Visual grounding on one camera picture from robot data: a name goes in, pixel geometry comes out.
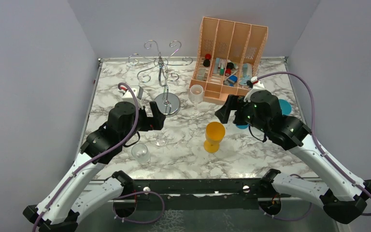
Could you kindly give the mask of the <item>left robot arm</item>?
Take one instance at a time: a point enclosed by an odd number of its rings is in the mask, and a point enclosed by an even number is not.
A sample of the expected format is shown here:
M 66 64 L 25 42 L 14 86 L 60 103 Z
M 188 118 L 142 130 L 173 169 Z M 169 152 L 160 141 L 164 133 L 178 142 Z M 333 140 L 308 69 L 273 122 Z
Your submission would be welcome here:
M 161 130 L 165 115 L 157 103 L 149 103 L 152 117 L 144 107 L 128 101 L 118 102 L 108 119 L 90 133 L 81 146 L 76 160 L 54 190 L 39 204 L 29 205 L 23 215 L 41 232 L 73 232 L 78 224 L 94 210 L 114 198 L 134 198 L 134 181 L 124 171 L 112 174 L 100 187 L 81 195 L 83 190 L 127 141 L 141 131 Z

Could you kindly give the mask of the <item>tall clear wine glass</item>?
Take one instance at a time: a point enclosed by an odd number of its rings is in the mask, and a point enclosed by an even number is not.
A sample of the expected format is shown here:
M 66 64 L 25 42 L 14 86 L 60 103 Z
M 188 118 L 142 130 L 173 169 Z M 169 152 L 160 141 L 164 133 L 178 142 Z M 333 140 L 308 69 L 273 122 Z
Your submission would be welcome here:
M 145 133 L 146 139 L 156 146 L 163 147 L 168 143 L 168 138 L 163 131 L 153 130 Z

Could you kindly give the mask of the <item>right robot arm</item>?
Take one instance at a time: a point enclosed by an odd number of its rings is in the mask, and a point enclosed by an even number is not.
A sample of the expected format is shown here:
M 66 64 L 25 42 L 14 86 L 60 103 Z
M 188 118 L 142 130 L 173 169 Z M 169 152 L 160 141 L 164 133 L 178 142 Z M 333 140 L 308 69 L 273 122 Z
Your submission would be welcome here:
M 371 198 L 371 180 L 363 180 L 344 168 L 313 138 L 311 129 L 300 119 L 282 113 L 279 99 L 267 90 L 247 96 L 229 95 L 215 112 L 223 124 L 235 115 L 235 125 L 248 125 L 308 165 L 321 179 L 319 183 L 294 178 L 276 169 L 262 177 L 260 192 L 267 197 L 288 194 L 321 207 L 333 220 L 349 224 L 365 215 Z

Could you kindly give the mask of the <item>ribbed clear glass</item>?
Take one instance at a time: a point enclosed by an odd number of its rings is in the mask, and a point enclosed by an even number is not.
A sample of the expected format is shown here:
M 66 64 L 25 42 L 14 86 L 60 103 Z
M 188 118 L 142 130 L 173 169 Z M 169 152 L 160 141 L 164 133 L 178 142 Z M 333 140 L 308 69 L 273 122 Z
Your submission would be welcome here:
M 150 152 L 145 144 L 135 144 L 131 149 L 131 154 L 140 164 L 146 164 L 150 160 Z

